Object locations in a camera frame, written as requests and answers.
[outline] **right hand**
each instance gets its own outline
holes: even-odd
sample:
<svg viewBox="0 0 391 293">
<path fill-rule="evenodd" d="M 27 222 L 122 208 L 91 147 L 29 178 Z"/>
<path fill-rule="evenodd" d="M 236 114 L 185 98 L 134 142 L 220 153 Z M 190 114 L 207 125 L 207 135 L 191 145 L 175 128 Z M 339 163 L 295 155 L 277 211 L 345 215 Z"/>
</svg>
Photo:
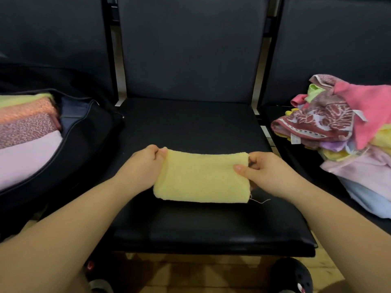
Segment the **right hand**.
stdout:
<svg viewBox="0 0 391 293">
<path fill-rule="evenodd" d="M 236 164 L 235 172 L 277 197 L 288 199 L 290 195 L 310 184 L 272 152 L 250 153 L 249 164 L 250 167 Z"/>
</svg>

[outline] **black shoe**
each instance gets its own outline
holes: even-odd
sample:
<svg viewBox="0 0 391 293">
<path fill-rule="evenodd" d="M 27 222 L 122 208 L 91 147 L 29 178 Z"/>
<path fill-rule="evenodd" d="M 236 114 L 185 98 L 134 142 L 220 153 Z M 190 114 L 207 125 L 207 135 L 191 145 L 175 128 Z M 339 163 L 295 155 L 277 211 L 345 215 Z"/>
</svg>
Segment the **black shoe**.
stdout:
<svg viewBox="0 0 391 293">
<path fill-rule="evenodd" d="M 281 258 L 272 266 L 270 293 L 291 290 L 295 293 L 312 293 L 314 286 L 307 267 L 294 258 Z"/>
</svg>

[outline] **orange towel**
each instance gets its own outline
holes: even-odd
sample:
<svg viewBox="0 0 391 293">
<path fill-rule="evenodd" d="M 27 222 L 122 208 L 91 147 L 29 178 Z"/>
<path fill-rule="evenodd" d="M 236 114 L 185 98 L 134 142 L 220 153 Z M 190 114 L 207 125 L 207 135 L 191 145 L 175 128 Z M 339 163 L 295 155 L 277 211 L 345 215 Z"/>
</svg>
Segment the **orange towel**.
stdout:
<svg viewBox="0 0 391 293">
<path fill-rule="evenodd" d="M 61 129 L 61 125 L 58 121 L 58 112 L 56 108 L 52 105 L 49 98 L 41 98 L 30 103 L 0 108 L 0 124 L 8 123 L 10 121 L 34 116 L 41 113 L 49 114 L 56 128 L 58 130 Z"/>
</svg>

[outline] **light pink cloth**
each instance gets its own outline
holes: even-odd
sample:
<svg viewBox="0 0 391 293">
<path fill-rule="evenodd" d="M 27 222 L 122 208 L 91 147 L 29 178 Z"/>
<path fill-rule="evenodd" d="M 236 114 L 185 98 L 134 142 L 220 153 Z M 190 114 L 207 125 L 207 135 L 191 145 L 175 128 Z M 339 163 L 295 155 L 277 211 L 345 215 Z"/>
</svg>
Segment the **light pink cloth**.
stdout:
<svg viewBox="0 0 391 293">
<path fill-rule="evenodd" d="M 341 96 L 352 110 L 361 110 L 367 122 L 354 116 L 354 136 L 358 150 L 363 149 L 387 123 L 391 123 L 391 86 L 355 85 L 337 81 L 334 93 Z"/>
<path fill-rule="evenodd" d="M 307 104 L 307 102 L 304 100 L 306 97 L 308 97 L 307 94 L 298 94 L 296 97 L 292 98 L 291 105 L 297 108 L 297 106 Z"/>
<path fill-rule="evenodd" d="M 391 156 L 379 147 L 370 146 L 360 157 L 340 162 L 325 161 L 326 172 L 357 182 L 391 201 Z"/>
<path fill-rule="evenodd" d="M 46 136 L 0 150 L 0 191 L 31 177 L 53 156 L 62 141 L 57 130 Z"/>
</svg>

